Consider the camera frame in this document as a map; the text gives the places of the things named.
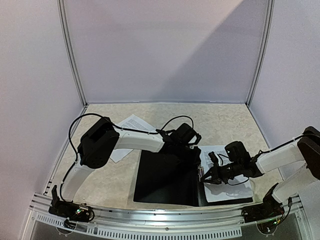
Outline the black file folder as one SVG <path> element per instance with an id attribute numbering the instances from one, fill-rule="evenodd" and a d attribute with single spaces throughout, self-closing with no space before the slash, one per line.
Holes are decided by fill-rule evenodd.
<path id="1" fill-rule="evenodd" d="M 230 163 L 222 145 L 200 146 L 200 150 L 199 166 L 188 166 L 174 155 L 142 151 L 133 201 L 191 207 L 253 202 L 252 186 L 242 175 L 219 185 L 200 182 L 200 176 L 213 166 L 209 153 L 215 153 L 220 165 Z"/>

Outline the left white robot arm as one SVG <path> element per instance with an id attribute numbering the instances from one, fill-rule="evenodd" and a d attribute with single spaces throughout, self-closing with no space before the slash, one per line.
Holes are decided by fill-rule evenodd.
<path id="1" fill-rule="evenodd" d="M 55 209 L 63 216 L 74 213 L 71 203 L 88 176 L 104 167 L 113 151 L 130 149 L 173 155 L 190 165 L 200 163 L 198 143 L 201 135 L 187 123 L 177 129 L 146 131 L 117 126 L 110 118 L 100 119 L 81 137 L 75 161 L 63 177 Z"/>

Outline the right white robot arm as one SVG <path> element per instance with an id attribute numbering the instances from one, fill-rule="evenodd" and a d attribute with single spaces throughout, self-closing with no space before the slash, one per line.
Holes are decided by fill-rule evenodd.
<path id="1" fill-rule="evenodd" d="M 271 190 L 271 198 L 259 206 L 262 218 L 269 218 L 278 210 L 278 204 L 287 200 L 300 189 L 320 179 L 320 132 L 313 126 L 303 133 L 273 149 L 260 151 L 250 156 L 241 141 L 234 141 L 224 147 L 227 162 L 219 159 L 220 148 L 206 151 L 211 163 L 205 166 L 205 174 L 200 178 L 204 185 L 205 197 L 213 202 L 233 199 L 253 200 L 250 179 L 259 178 L 276 169 L 294 163 L 301 167 L 286 180 L 277 183 Z"/>

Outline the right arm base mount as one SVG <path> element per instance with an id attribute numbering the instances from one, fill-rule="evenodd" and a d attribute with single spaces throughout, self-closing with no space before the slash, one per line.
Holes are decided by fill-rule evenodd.
<path id="1" fill-rule="evenodd" d="M 280 220 L 275 223 L 277 225 L 287 218 L 291 210 L 292 198 L 290 197 L 288 200 L 288 203 L 290 204 L 289 210 L 288 213 L 285 214 L 285 209 L 282 202 L 278 202 L 272 197 L 272 194 L 278 184 L 279 183 L 276 183 L 271 187 L 271 189 L 264 196 L 262 203 L 246 206 L 241 209 L 241 216 L 244 217 L 244 221 L 246 223 L 260 221 L 281 215 Z"/>

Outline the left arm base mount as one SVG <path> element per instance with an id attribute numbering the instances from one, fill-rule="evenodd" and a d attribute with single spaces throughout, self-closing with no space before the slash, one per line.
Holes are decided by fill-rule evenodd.
<path id="1" fill-rule="evenodd" d="M 94 220 L 95 213 L 86 203 L 77 204 L 73 201 L 64 201 L 58 197 L 57 185 L 52 190 L 52 201 L 48 213 L 69 221 L 89 223 Z"/>

